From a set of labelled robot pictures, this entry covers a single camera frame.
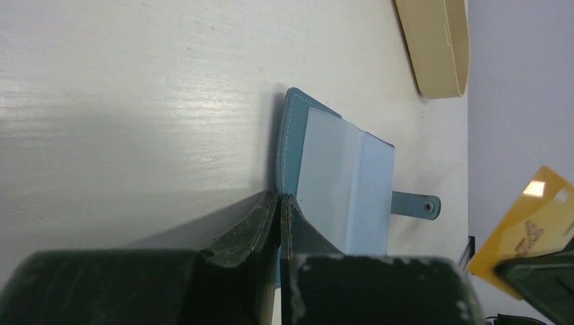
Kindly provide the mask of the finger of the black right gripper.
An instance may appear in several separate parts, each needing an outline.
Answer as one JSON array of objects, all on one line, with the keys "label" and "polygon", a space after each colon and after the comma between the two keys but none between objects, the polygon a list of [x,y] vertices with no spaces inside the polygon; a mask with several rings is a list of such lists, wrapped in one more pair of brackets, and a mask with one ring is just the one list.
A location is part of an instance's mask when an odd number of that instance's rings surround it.
[{"label": "finger of the black right gripper", "polygon": [[494,272],[555,324],[573,323],[573,241],[555,253],[503,260]]}]

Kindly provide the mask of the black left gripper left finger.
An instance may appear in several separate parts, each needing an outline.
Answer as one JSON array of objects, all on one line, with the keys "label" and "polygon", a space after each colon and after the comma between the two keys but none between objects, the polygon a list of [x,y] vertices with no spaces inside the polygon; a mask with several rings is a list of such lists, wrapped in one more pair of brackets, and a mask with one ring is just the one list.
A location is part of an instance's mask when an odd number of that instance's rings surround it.
[{"label": "black left gripper left finger", "polygon": [[41,251],[1,292],[2,324],[270,324],[278,195],[201,250]]}]

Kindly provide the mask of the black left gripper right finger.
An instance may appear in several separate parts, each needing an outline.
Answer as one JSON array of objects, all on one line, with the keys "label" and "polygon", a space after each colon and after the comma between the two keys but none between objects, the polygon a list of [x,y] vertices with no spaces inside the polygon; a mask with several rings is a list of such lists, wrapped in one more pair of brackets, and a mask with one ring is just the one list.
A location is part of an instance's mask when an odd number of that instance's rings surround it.
[{"label": "black left gripper right finger", "polygon": [[483,324],[467,275],[451,260],[346,255],[281,196],[283,324]]}]

